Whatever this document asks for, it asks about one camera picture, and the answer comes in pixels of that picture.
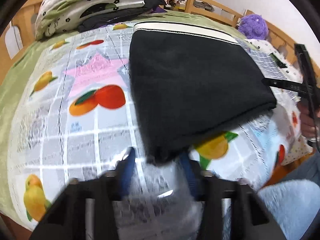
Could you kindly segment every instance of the purple fluffy ball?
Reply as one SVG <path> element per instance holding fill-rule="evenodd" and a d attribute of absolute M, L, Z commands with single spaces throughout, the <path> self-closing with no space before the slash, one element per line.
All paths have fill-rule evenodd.
<path fill-rule="evenodd" d="M 265 40 L 269 33 L 266 21 L 261 15 L 257 14 L 250 14 L 241 18 L 238 31 L 248 39 L 256 40 Z"/>

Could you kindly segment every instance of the fruit print sheet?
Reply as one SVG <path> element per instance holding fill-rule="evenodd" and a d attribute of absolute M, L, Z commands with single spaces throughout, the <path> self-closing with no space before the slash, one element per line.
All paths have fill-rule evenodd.
<path fill-rule="evenodd" d="M 130 195 L 114 203 L 120 239 L 195 239 L 202 204 L 189 195 L 180 164 L 155 167 L 145 160 L 129 83 L 134 23 L 126 24 L 129 28 L 95 29 L 45 49 L 25 87 L 12 121 L 8 182 L 15 210 L 30 229 L 39 212 L 28 210 L 28 198 L 37 199 L 43 211 L 71 178 L 93 179 L 114 169 L 133 146 L 137 159 Z M 266 76 L 275 75 L 272 59 L 241 45 Z M 291 112 L 299 116 L 296 95 L 274 92 L 276 109 L 200 146 L 206 169 L 262 187 L 280 145 L 287 152 L 299 136 L 299 124 L 291 124 Z M 200 161 L 196 149 L 190 156 Z M 213 156 L 210 149 L 219 154 Z"/>

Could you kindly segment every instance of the bed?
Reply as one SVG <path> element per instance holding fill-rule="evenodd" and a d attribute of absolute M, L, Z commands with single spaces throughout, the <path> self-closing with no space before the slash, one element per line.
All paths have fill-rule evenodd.
<path fill-rule="evenodd" d="M 202 205 L 194 203 L 179 163 L 154 167 L 145 161 L 129 84 L 129 45 L 136 21 L 184 22 L 223 30 L 236 38 L 267 77 L 288 78 L 268 54 L 246 41 L 235 27 L 239 13 L 213 0 L 202 0 L 233 15 L 226 18 L 193 6 L 187 0 L 185 12 L 126 22 L 128 28 L 114 30 L 110 25 L 85 33 L 70 32 L 34 42 L 31 19 L 42 0 L 28 0 L 12 19 L 18 26 L 24 48 L 10 59 L 3 48 L 4 73 L 1 85 L 0 119 L 0 210 L 20 225 L 33 229 L 38 216 L 30 217 L 24 204 L 25 182 L 39 180 L 46 200 L 52 202 L 71 178 L 93 179 L 114 169 L 128 146 L 136 147 L 138 158 L 129 197 L 115 203 L 120 238 L 186 238 L 196 234 Z M 270 43 L 287 50 L 286 60 L 294 63 L 294 41 L 268 23 Z M 317 74 L 319 68 L 313 62 Z M 290 65 L 296 81 L 297 69 Z M 36 89 L 39 80 L 47 85 Z M 103 103 L 75 107 L 75 101 L 93 90 L 110 84 L 121 87 L 125 104 L 108 110 Z M 297 95 L 272 89 L 278 106 L 247 123 L 235 124 L 223 135 L 227 150 L 220 158 L 201 163 L 194 147 L 190 156 L 202 168 L 224 179 L 245 177 L 256 190 L 272 175 L 277 156 L 294 158 L 296 147 L 309 151 L 300 136 Z M 174 221 L 181 220 L 179 230 Z"/>

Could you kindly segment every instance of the wooden headboard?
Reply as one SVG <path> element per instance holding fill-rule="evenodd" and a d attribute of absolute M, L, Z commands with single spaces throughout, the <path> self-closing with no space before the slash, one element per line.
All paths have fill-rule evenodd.
<path fill-rule="evenodd" d="M 8 72 L 9 68 L 12 64 L 19 59 L 22 54 L 24 53 L 25 49 L 35 41 L 34 38 L 34 25 L 32 24 L 32 18 L 34 19 L 35 16 L 39 12 L 39 8 L 41 6 L 43 0 L 28 0 L 21 9 L 17 12 L 17 14 L 12 19 L 12 25 L 16 25 L 20 30 L 20 36 L 23 44 L 23 49 L 19 51 L 19 53 L 13 58 L 10 59 L 8 51 L 6 49 L 6 45 L 4 42 L 4 37 L 6 31 L 9 29 L 9 26 L 6 28 L 4 33 L 0 37 L 0 54 L 1 54 L 1 67 L 0 67 L 0 84 L 2 83 L 6 73 Z M 243 17 L 240 13 L 228 8 L 227 6 L 218 3 L 214 0 L 200 0 L 203 2 L 207 2 L 213 6 L 216 6 L 221 9 L 221 14 L 217 14 L 215 12 L 206 11 L 201 8 L 197 8 L 194 6 L 194 0 L 187 0 L 185 12 L 203 15 L 207 18 L 210 18 L 214 21 L 223 23 L 225 25 L 229 25 L 232 27 L 236 27 L 238 20 Z M 280 46 L 284 46 L 288 52 L 286 58 L 289 62 L 294 63 L 297 59 L 294 55 L 293 45 L 295 41 L 289 37 L 286 33 L 282 30 L 274 26 L 273 24 L 267 22 L 269 28 L 269 36 L 271 39 L 272 45 L 278 49 Z M 318 77 L 320 77 L 320 69 L 316 65 L 314 61 L 313 68 Z"/>

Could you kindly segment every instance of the black cloth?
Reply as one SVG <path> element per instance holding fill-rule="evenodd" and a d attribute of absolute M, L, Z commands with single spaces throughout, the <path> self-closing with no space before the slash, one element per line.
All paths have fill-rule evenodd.
<path fill-rule="evenodd" d="M 158 163 L 276 106 L 239 45 L 137 30 L 129 62 L 142 141 Z"/>
<path fill-rule="evenodd" d="M 115 12 L 104 13 L 92 16 L 84 20 L 79 26 L 79 32 L 96 29 L 107 24 L 115 24 L 119 22 L 129 21 L 140 14 L 150 11 L 158 5 L 166 5 L 164 0 L 144 0 L 144 6 L 139 8 L 129 8 L 117 10 Z"/>

